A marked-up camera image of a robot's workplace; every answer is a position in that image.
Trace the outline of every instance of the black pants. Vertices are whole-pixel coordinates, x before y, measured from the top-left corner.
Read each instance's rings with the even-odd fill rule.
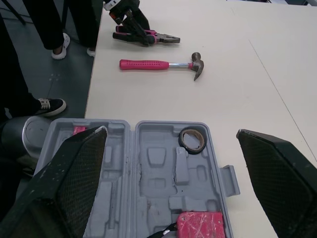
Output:
[[[4,108],[12,117],[30,116],[40,109],[41,103],[29,93],[19,65],[19,59],[0,14],[0,123],[7,119]]]
[[[99,26],[96,22],[91,0],[65,1],[67,1],[72,14],[80,43],[85,47],[96,47]],[[60,47],[64,42],[63,29],[54,1],[23,0],[23,2],[44,47],[48,50]]]

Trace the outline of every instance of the sneaker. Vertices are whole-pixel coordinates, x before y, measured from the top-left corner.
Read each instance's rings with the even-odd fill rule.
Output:
[[[40,98],[39,101],[41,102],[41,109],[35,113],[35,116],[52,117],[66,109],[66,102],[63,99]]]
[[[64,36],[64,44],[63,44],[61,53],[58,55],[55,55],[52,51],[52,58],[54,60],[62,60],[66,56],[66,49],[69,46],[70,37],[66,33],[63,33],[63,36]]]
[[[91,51],[89,48],[87,48],[87,54],[88,54],[90,57],[95,57],[95,56],[96,56],[96,51]]]

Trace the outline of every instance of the shoelace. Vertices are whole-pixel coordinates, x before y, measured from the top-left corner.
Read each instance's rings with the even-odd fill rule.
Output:
[[[40,98],[39,101],[41,102],[41,110],[50,109],[50,101],[48,99]]]

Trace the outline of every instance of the pliers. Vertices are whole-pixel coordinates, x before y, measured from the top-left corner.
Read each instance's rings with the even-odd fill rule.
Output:
[[[154,30],[144,30],[147,35],[147,40],[149,45],[154,45],[156,43],[180,43],[180,38],[175,36],[169,36],[166,34],[157,33]],[[117,40],[127,41],[127,42],[140,42],[143,43],[143,38],[141,36],[129,33],[124,26],[116,26],[115,32],[112,37]]]

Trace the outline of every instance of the tool case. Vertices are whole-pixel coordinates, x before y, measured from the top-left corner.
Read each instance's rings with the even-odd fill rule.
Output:
[[[49,127],[35,173],[74,128],[102,125],[108,137],[84,237],[147,238],[176,222],[182,212],[210,211],[222,213],[225,236],[233,238],[225,198],[240,194],[239,186],[233,166],[218,167],[210,131],[203,123],[141,121],[131,130],[123,120],[57,119]],[[189,126],[207,140],[196,155],[178,143],[179,133]],[[176,238],[177,233],[166,237]]]

